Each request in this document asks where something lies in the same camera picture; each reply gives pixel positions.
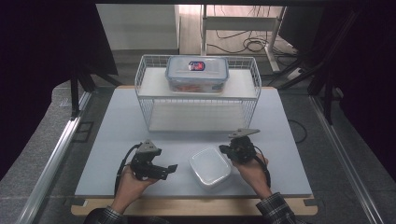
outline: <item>plaid sleeve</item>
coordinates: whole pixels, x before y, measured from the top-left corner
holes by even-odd
[[[121,224],[122,215],[108,206],[103,214],[99,217],[98,222],[100,224]]]
[[[289,208],[285,199],[280,193],[275,193],[271,197],[256,204],[264,219],[272,224],[290,224],[297,222],[294,213]]]

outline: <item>white shelf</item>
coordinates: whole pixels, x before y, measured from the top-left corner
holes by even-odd
[[[148,67],[139,91],[139,97],[221,97],[257,99],[252,75],[248,69],[230,69],[222,93],[182,93],[170,91],[164,67]]]

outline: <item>wire shelf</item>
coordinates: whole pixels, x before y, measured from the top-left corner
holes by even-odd
[[[165,78],[170,55],[144,55],[135,90],[150,132],[233,132],[248,128],[262,80],[254,58],[226,57],[230,77],[220,94],[180,93]]]

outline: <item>clear plastic container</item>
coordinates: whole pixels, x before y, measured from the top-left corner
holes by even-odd
[[[209,146],[190,157],[190,165],[200,185],[212,189],[231,173],[231,165],[218,147]]]
[[[221,93],[228,79],[227,59],[207,56],[172,56],[165,72],[174,92]]]

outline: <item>hand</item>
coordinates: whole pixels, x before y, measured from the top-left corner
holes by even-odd
[[[123,214],[125,209],[134,201],[136,201],[145,191],[145,189],[157,182],[157,179],[148,178],[139,180],[134,175],[131,166],[127,164],[122,171],[119,188],[116,197],[111,204],[111,208],[116,212]]]
[[[260,160],[263,160],[265,164],[268,164],[268,160],[265,159],[262,154],[258,153],[257,156]],[[253,188],[260,199],[266,199],[272,195],[270,188],[267,186],[265,173],[257,161],[251,160],[245,164],[233,161],[233,166],[238,169],[242,178]]]

